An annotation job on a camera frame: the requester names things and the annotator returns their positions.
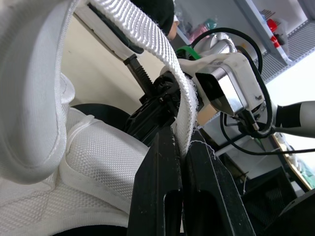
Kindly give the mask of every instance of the white strap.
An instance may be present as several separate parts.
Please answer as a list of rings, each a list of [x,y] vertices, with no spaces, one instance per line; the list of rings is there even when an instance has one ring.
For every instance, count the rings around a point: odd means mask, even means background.
[[[175,76],[181,91],[176,136],[181,155],[186,155],[196,120],[196,92],[182,72],[166,36],[129,0],[91,0],[91,3],[114,22],[133,43],[160,59]]]

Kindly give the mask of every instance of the red object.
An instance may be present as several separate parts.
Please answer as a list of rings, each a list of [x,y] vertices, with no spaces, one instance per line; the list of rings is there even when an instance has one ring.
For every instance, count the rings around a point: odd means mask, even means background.
[[[267,21],[267,25],[268,25],[268,27],[269,27],[269,29],[271,30],[272,33],[275,32],[277,30],[277,28],[278,28],[276,22],[274,22],[272,19],[269,19]]]
[[[278,42],[278,40],[275,36],[272,36],[270,39],[274,43],[275,48],[280,47],[280,43]]]

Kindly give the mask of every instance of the loose thread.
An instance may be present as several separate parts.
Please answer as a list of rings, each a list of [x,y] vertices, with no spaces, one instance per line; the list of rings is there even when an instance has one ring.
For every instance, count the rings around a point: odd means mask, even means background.
[[[200,140],[193,140],[193,141],[191,141],[191,143],[195,143],[195,142],[202,143],[202,144],[206,145],[208,148],[210,148],[212,150],[214,156],[215,156],[215,159],[216,159],[215,151],[213,150],[213,148],[209,144],[207,144],[206,142],[200,141]]]

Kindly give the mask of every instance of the white fabric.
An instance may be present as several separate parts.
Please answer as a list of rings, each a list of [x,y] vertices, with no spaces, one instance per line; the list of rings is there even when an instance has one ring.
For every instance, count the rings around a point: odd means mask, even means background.
[[[12,0],[0,5],[0,234],[127,226],[134,176],[148,148],[69,109],[74,88],[60,68],[77,2]],[[166,37],[129,0],[93,2],[175,75],[182,94],[177,137],[185,155],[195,121],[195,92]]]
[[[196,92],[182,72],[175,52],[158,26],[129,0],[91,0],[136,45],[159,58],[173,73],[181,90],[176,137],[186,155],[196,121]]]
[[[86,116],[71,108],[68,124],[73,125],[71,121],[78,122],[79,118],[84,120]],[[68,129],[75,136],[61,163],[61,176],[67,185],[129,213],[134,176],[148,147],[114,127],[95,121],[89,125],[80,121]]]
[[[56,187],[40,189],[34,185],[20,185],[3,180],[18,191],[29,194],[11,195],[0,202],[1,235],[52,235],[87,225],[115,225],[127,227],[128,215],[110,204],[65,185],[58,176]]]
[[[134,175],[148,148],[73,108],[66,127],[73,138],[59,171],[32,185],[1,180],[0,234],[51,235],[93,224],[127,227]]]
[[[77,1],[14,0],[0,9],[0,176],[36,183],[66,145],[60,67]]]

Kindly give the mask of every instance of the black cable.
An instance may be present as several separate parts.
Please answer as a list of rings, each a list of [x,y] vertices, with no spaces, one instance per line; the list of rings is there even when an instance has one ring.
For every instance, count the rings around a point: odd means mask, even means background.
[[[271,104],[271,98],[268,92],[268,89],[264,83],[264,81],[261,78],[261,75],[259,71],[256,68],[255,63],[253,62],[252,58],[248,54],[248,52],[242,48],[242,47],[237,47],[238,50],[240,50],[244,56],[246,56],[247,60],[250,62],[251,68],[254,72],[254,75],[256,76],[257,82],[261,88],[262,93],[264,94],[265,97],[265,102],[266,102],[266,109],[267,109],[267,123],[264,128],[264,130],[259,130],[256,133],[254,133],[252,136],[255,138],[266,138],[272,133],[272,124],[273,124],[273,115],[272,115],[272,104]]]
[[[294,153],[306,153],[306,152],[315,152],[315,148],[314,149],[305,149],[305,150],[294,150],[294,151],[273,151],[273,152],[254,152],[254,151],[248,151],[246,149],[241,148],[240,146],[236,145],[226,134],[225,129],[224,129],[224,125],[223,125],[223,113],[221,112],[220,114],[220,127],[221,127],[221,131],[222,134],[224,135],[224,137],[226,138],[226,140],[232,145],[234,146],[236,149],[238,149],[239,151],[242,151],[246,154],[249,155],[254,155],[254,156],[266,156],[266,155],[279,155],[279,154],[294,154]]]
[[[216,29],[211,29],[207,32],[204,32],[202,33],[201,35],[199,35],[191,44],[191,47],[194,48],[197,43],[203,39],[204,37],[208,36],[208,35],[211,35],[213,33],[221,33],[221,32],[224,32],[224,33],[231,33],[231,34],[234,34],[234,35],[237,35],[243,39],[245,39],[246,41],[248,41],[252,47],[255,49],[256,51],[256,54],[257,54],[257,57],[258,57],[258,71],[259,73],[262,72],[262,66],[263,66],[263,60],[262,60],[262,54],[261,54],[261,51],[260,51],[260,48],[258,47],[258,45],[256,44],[256,42],[251,38],[249,37],[247,34],[243,33],[243,32],[240,32],[236,29],[231,29],[231,28],[216,28]]]

